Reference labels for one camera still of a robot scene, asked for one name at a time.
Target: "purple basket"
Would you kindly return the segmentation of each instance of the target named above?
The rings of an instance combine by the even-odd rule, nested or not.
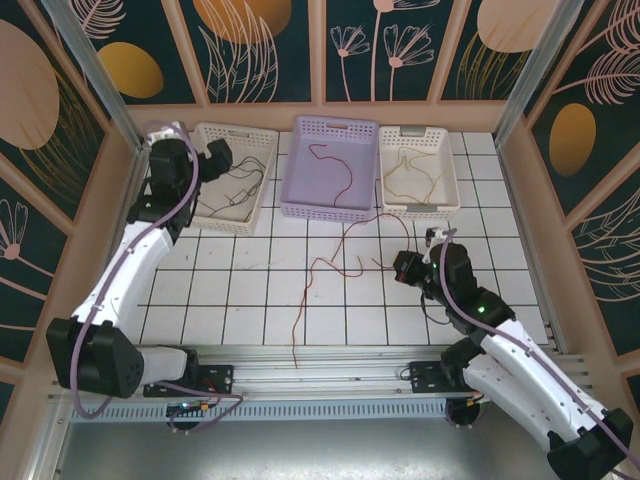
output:
[[[342,162],[317,159],[333,156]],[[378,157],[378,124],[365,120],[299,116],[293,130],[289,162],[282,185],[280,203],[287,217],[360,222],[373,218],[376,159]]]

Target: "white plastic basket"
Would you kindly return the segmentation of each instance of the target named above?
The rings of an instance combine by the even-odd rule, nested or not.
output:
[[[447,130],[380,127],[378,141],[385,213],[434,220],[455,215],[460,196]]]
[[[232,170],[202,185],[193,226],[253,235],[278,154],[278,132],[199,123],[191,134],[198,153],[220,138],[224,138],[231,148],[233,165],[238,167],[241,162],[245,163],[240,167],[242,170]]]

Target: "red string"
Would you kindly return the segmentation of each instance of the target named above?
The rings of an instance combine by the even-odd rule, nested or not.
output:
[[[314,157],[316,157],[318,160],[337,160],[338,162],[342,163],[345,167],[347,167],[347,170],[349,170],[349,186],[347,186],[347,188],[345,188],[344,190],[342,190],[338,196],[336,197],[336,199],[333,201],[333,206],[334,208],[337,207],[337,203],[338,203],[338,199],[340,198],[340,196],[345,193],[347,190],[349,190],[351,188],[351,186],[353,185],[353,170],[351,170],[351,167],[349,167],[349,165],[347,165],[347,162],[345,162],[344,160],[342,160],[341,158],[337,158],[337,157],[332,157],[331,155],[327,155],[324,157],[319,157],[318,154],[316,152],[313,151],[313,148],[311,147],[326,147],[326,145],[321,144],[321,143],[313,143],[311,145],[309,145],[309,151],[313,154]]]
[[[411,249],[411,235],[409,234],[409,230],[407,229],[407,226],[404,224],[404,222],[400,219],[400,217],[397,217],[396,215],[392,214],[392,213],[380,213],[378,215],[376,215],[375,217],[369,219],[369,220],[363,220],[361,222],[356,222],[356,223],[352,223],[351,225],[349,225],[349,228],[347,228],[345,230],[345,232],[342,234],[342,238],[340,239],[340,243],[338,244],[338,248],[336,249],[335,253],[333,254],[333,257],[331,257],[331,261],[326,260],[324,258],[316,258],[313,263],[311,264],[311,268],[309,269],[309,283],[307,283],[307,285],[305,286],[304,292],[302,292],[302,301],[300,302],[300,310],[298,310],[298,317],[296,318],[296,321],[293,324],[293,327],[291,328],[291,355],[293,355],[293,363],[295,364],[296,368],[298,368],[298,359],[296,357],[296,327],[298,326],[298,323],[300,323],[300,319],[302,318],[302,312],[304,311],[304,308],[307,305],[307,295],[309,293],[309,289],[312,287],[313,285],[313,269],[316,266],[316,264],[318,262],[323,262],[327,265],[329,265],[333,270],[335,270],[336,272],[338,272],[340,275],[342,275],[345,278],[358,278],[361,277],[362,275],[364,275],[364,267],[362,266],[362,260],[360,259],[360,257],[358,258],[358,263],[360,264],[360,271],[358,273],[355,274],[348,274],[346,272],[346,265],[345,268],[343,270],[341,270],[340,268],[336,267],[333,262],[335,261],[336,257],[338,256],[338,253],[340,252],[340,249],[342,248],[342,246],[344,245],[344,241],[345,238],[347,236],[347,233],[349,233],[349,231],[355,227],[356,225],[365,225],[369,222],[372,222],[374,220],[377,220],[380,217],[392,217],[395,218],[396,220],[398,220],[400,222],[400,224],[402,225],[402,228],[404,228],[404,233],[407,235],[407,250]],[[383,265],[381,265],[380,263],[378,263],[376,260],[372,259],[372,261],[378,265],[378,267],[380,267],[383,270],[388,270],[388,269],[393,269],[393,267],[385,267]]]

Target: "lavender cable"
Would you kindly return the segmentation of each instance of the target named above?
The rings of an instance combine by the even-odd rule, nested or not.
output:
[[[193,390],[191,388],[185,388],[185,387],[180,387],[178,385],[173,385],[173,384],[168,383],[168,382],[157,382],[156,385],[160,385],[162,387],[170,388],[170,389],[175,390],[177,392],[188,393],[188,394],[191,394],[191,395],[199,395],[199,396],[208,397],[208,398],[214,398],[215,397],[215,398],[218,399],[218,402],[220,402],[220,400],[222,400],[224,398],[237,400],[236,403],[234,403],[229,408],[224,410],[220,415],[218,415],[213,420],[209,420],[209,421],[206,421],[206,422],[203,420],[202,422],[200,422],[198,425],[196,425],[195,427],[193,427],[190,430],[178,430],[178,428],[174,424],[174,420],[176,419],[176,417],[180,413],[183,413],[183,412],[180,412],[180,410],[174,412],[173,415],[171,415],[171,417],[169,418],[169,426],[171,427],[171,429],[173,430],[174,433],[182,433],[183,435],[193,435],[194,433],[198,433],[198,432],[201,432],[203,430],[206,430],[207,428],[213,427],[216,423],[218,423],[220,420],[222,420],[223,417],[229,415],[236,408],[238,408],[240,406],[240,404],[244,401],[244,397],[242,395],[235,395],[235,394],[232,394],[232,393],[226,394],[226,393],[215,393],[215,392],[201,392],[199,390]]]
[[[189,184],[189,188],[187,189],[187,192],[185,193],[184,197],[176,204],[176,206],[173,207],[164,216],[162,216],[162,218],[160,218],[159,220],[151,224],[149,227],[144,229],[144,231],[142,231],[137,237],[135,237],[129,244],[128,248],[124,252],[122,252],[120,257],[116,260],[116,263],[114,264],[113,268],[109,272],[109,275],[107,275],[107,278],[105,279],[104,284],[102,285],[102,288],[98,292],[98,296],[96,297],[95,302],[91,306],[91,312],[89,313],[89,316],[85,320],[84,324],[82,325],[82,328],[80,329],[80,332],[78,333],[76,342],[73,345],[73,353],[71,354],[71,372],[69,375],[70,377],[69,383],[71,387],[71,398],[73,399],[73,406],[75,407],[76,411],[81,417],[87,418],[87,419],[93,419],[93,418],[96,418],[98,415],[100,415],[104,411],[104,409],[107,408],[107,405],[109,405],[109,402],[111,402],[111,399],[112,399],[112,397],[107,397],[105,401],[102,403],[102,405],[100,405],[100,407],[98,407],[94,412],[91,412],[91,413],[87,412],[84,409],[80,401],[80,392],[78,391],[78,361],[80,359],[80,350],[82,349],[82,343],[84,342],[84,339],[87,336],[89,327],[91,326],[91,323],[95,320],[96,315],[100,309],[100,305],[104,301],[104,298],[107,292],[109,291],[109,287],[113,283],[116,275],[120,271],[120,268],[124,264],[127,257],[134,252],[135,247],[138,245],[138,243],[142,241],[144,237],[147,236],[147,234],[149,234],[155,228],[159,227],[163,223],[173,218],[190,201],[191,195],[195,192],[196,187],[198,185],[198,174],[199,174],[198,154],[196,152],[195,147],[193,146],[193,143],[191,143],[191,139],[189,138],[189,135],[187,135],[187,133],[184,132],[181,128],[176,127],[175,125],[172,125],[168,122],[163,122],[160,120],[152,120],[148,122],[145,125],[145,130],[148,130],[150,127],[170,128],[171,130],[176,132],[178,135],[180,135],[182,140],[184,140],[185,144],[189,148],[189,153],[191,156],[191,164],[193,165],[192,167],[193,175],[191,176],[191,183]]]
[[[627,447],[624,443],[622,443],[622,441],[613,433],[613,431],[602,421],[598,418],[598,416],[593,413],[589,407],[587,406],[586,403],[584,403],[582,401],[582,399],[573,391],[573,389],[567,385],[565,383],[565,381],[562,379],[562,377],[560,377],[555,370],[553,370],[553,368],[551,368],[547,362],[544,360],[544,358],[542,358],[540,355],[538,355],[535,351],[529,351],[529,348],[527,347],[527,345],[525,345],[523,342],[521,342],[520,340],[518,340],[517,338],[513,337],[512,335],[509,335],[508,333],[502,332],[500,330],[497,330],[495,328],[493,328],[490,325],[486,325],[478,320],[476,320],[475,318],[467,315],[454,301],[453,297],[451,296],[451,292],[449,292],[449,287],[447,286],[447,279],[446,279],[446,275],[445,275],[445,269],[444,269],[444,264],[445,264],[445,259],[447,258],[447,249],[449,248],[449,244],[451,243],[451,241],[453,240],[453,236],[455,235],[457,229],[451,229],[449,231],[449,234],[447,235],[447,238],[444,241],[444,244],[442,245],[442,251],[440,252],[440,268],[438,269],[439,271],[439,275],[440,275],[440,285],[442,286],[442,291],[444,293],[444,296],[446,297],[447,301],[449,302],[449,305],[451,306],[451,308],[458,314],[460,315],[464,320],[466,320],[467,322],[469,322],[471,325],[477,327],[477,328],[481,328],[482,330],[485,330],[489,333],[491,333],[492,335],[498,335],[500,337],[503,337],[507,340],[509,340],[511,343],[513,343],[514,345],[516,345],[517,347],[521,348],[523,351],[528,352],[529,355],[531,356],[531,358],[533,358],[536,362],[538,362],[540,364],[540,366],[542,368],[544,368],[544,370],[558,383],[558,385],[560,385],[560,387],[562,387],[562,389],[567,392],[567,394],[571,397],[571,399],[578,404],[578,406],[580,407],[580,409],[582,409],[582,411],[584,411],[594,422],[596,422],[596,424],[602,428],[602,430],[604,431],[604,433],[607,434],[607,436],[611,439],[611,441],[613,441],[613,443],[616,444],[616,446],[622,451],[622,453],[624,453],[629,460],[631,460],[631,462],[633,463],[633,465],[638,469],[638,471],[640,471],[640,459],[634,455]]]

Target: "mounting plate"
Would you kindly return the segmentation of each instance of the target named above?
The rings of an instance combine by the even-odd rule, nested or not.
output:
[[[411,389],[413,393],[466,393],[475,392],[468,385],[452,385],[440,368],[440,362],[411,362]]]
[[[194,390],[209,391],[211,385],[217,393],[231,393],[233,387],[233,365],[200,365],[198,370],[198,381],[194,384],[180,379],[171,383]],[[161,387],[160,385],[149,384],[144,386],[143,395],[147,398],[169,398],[169,397],[195,397],[177,390]]]

